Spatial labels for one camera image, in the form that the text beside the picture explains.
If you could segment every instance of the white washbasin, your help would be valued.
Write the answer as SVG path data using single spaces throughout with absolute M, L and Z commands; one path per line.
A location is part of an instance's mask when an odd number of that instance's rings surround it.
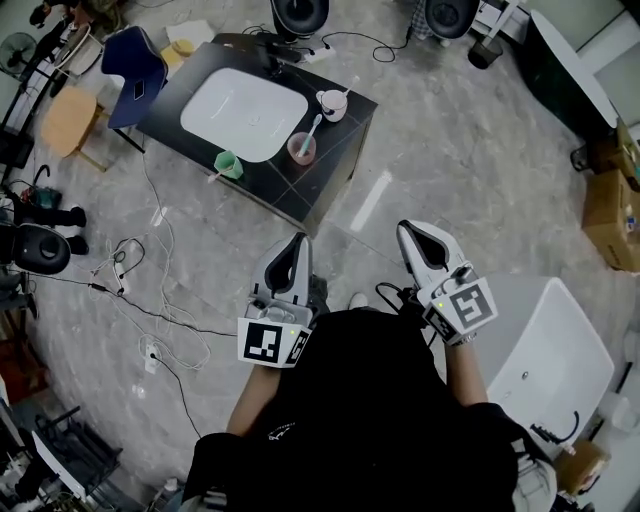
M 488 281 L 500 316 L 474 344 L 489 400 L 525 428 L 540 425 L 560 438 L 572 432 L 578 411 L 572 443 L 613 376 L 609 353 L 560 279 L 496 274 Z
M 264 162 L 280 151 L 308 107 L 298 92 L 222 68 L 191 97 L 180 124 L 242 160 Z

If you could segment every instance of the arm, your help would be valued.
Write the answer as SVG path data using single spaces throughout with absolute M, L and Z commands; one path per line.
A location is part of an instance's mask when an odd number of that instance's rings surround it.
M 249 433 L 262 410 L 276 396 L 280 372 L 277 368 L 253 367 L 247 385 L 231 413 L 227 426 L 229 434 L 242 437 Z
M 482 382 L 480 368 L 471 343 L 450 347 L 445 345 L 447 386 L 464 407 L 489 401 Z

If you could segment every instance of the green cup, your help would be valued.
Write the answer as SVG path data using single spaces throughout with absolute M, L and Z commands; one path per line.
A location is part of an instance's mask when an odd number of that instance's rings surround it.
M 216 161 L 213 164 L 216 171 L 218 171 L 225 178 L 231 178 L 237 180 L 242 176 L 242 163 L 236 155 L 231 151 L 224 151 L 216 157 Z

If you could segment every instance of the chair leg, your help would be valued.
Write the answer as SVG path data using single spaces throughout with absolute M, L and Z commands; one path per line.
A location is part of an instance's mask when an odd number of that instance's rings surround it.
M 122 137 L 124 140 L 126 140 L 129 144 L 131 144 L 138 151 L 140 151 L 140 153 L 144 154 L 144 152 L 145 152 L 144 149 L 141 146 L 139 146 L 131 137 L 129 137 L 122 130 L 120 130 L 119 128 L 116 128 L 113 131 L 116 132 L 118 135 L 120 135 L 120 137 Z
M 83 160 L 85 160 L 86 162 L 89 162 L 91 165 L 93 165 L 96 169 L 98 169 L 100 172 L 107 172 L 107 168 L 104 165 L 100 165 L 98 162 L 96 162 L 93 158 L 91 158 L 89 155 L 83 153 L 81 150 L 76 149 L 76 154 L 82 158 Z
M 98 106 L 96 107 L 96 115 L 98 117 L 104 117 L 105 119 L 109 119 L 111 116 L 107 114 L 104 110 L 105 110 L 104 107 L 100 105 L 100 103 L 98 103 Z

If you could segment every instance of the gray tile floor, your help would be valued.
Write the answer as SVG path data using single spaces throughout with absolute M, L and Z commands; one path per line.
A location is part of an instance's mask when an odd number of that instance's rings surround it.
M 410 11 L 388 0 L 334 1 L 326 30 L 358 30 L 400 43 Z M 270 23 L 266 0 L 173 0 L 157 9 L 130 4 L 126 17 L 150 32 L 198 18 L 228 32 Z M 412 41 L 392 64 L 374 62 L 372 45 L 360 38 L 334 43 L 337 57 L 309 69 L 343 84 L 358 74 L 356 90 L 380 108 L 359 169 L 314 241 L 316 273 L 329 281 L 330 306 L 342 309 L 354 292 L 364 291 L 374 306 L 383 307 L 374 296 L 376 283 L 410 283 L 394 228 L 401 219 L 416 218 L 450 230 L 482 273 L 560 276 L 618 354 L 633 315 L 636 278 L 607 268 L 580 230 L 585 181 L 568 158 L 579 142 L 531 96 L 511 52 L 479 71 L 466 59 L 470 37 L 446 50 L 432 41 Z M 108 106 L 115 101 L 117 93 L 97 67 L 80 85 Z M 139 133 L 132 136 L 141 139 Z M 144 165 L 169 208 L 175 238 L 167 298 L 190 311 L 201 327 L 233 332 L 254 262 L 295 229 L 222 183 L 207 184 L 201 168 L 171 150 L 151 140 L 145 146 L 143 163 L 133 148 L 98 127 L 88 148 L 110 162 L 102 175 L 82 160 L 60 161 L 38 143 L 38 165 L 47 162 L 54 171 L 49 183 L 89 216 L 91 255 L 75 258 L 63 276 L 86 280 L 88 272 L 79 267 L 91 269 L 106 258 L 109 240 L 113 247 L 149 233 L 143 239 L 147 257 L 130 274 L 130 298 L 158 311 L 167 257 L 152 234 L 167 246 L 171 234 L 164 224 L 150 225 L 156 200 Z M 382 193 L 367 208 L 374 187 Z M 116 287 L 109 271 L 101 275 Z M 97 430 L 124 448 L 124 467 L 141 481 L 184 477 L 195 434 L 174 378 L 164 369 L 145 373 L 138 343 L 140 329 L 156 333 L 176 356 L 196 363 L 205 355 L 200 341 L 120 304 L 129 320 L 108 298 L 90 297 L 74 285 L 39 279 L 37 297 L 42 315 L 34 339 L 63 402 L 83 406 Z M 212 353 L 207 366 L 176 371 L 198 428 L 215 432 L 225 427 L 250 367 L 236 361 L 233 338 L 205 340 Z

